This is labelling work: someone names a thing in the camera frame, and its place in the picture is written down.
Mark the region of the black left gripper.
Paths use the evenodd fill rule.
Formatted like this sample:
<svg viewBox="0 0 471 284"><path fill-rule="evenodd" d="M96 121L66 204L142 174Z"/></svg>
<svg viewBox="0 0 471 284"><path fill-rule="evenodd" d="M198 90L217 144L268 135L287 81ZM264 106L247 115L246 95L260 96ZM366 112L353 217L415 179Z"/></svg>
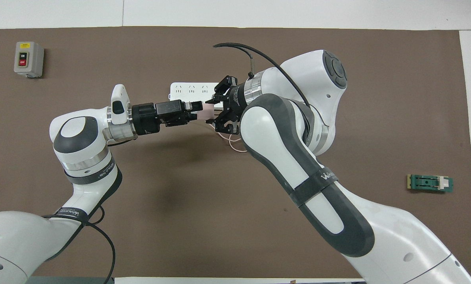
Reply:
<svg viewBox="0 0 471 284"><path fill-rule="evenodd" d="M202 110L202 101L182 102L176 99L157 104L139 104L132 106L132 124L137 135L148 135L158 133L161 124L172 127L197 120L197 113L192 112Z"/></svg>

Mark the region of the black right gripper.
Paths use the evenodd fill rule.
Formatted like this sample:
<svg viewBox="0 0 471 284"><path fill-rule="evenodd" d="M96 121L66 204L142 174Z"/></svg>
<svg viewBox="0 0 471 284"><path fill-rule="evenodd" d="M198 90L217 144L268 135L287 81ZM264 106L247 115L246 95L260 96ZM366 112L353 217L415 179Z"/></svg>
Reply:
<svg viewBox="0 0 471 284"><path fill-rule="evenodd" d="M216 132L231 135L240 133L238 122L247 107L244 87L245 84L236 85L236 78L229 75L215 86L212 104L224 102L224 111L221 111L216 118L208 119L205 122L214 126Z"/></svg>

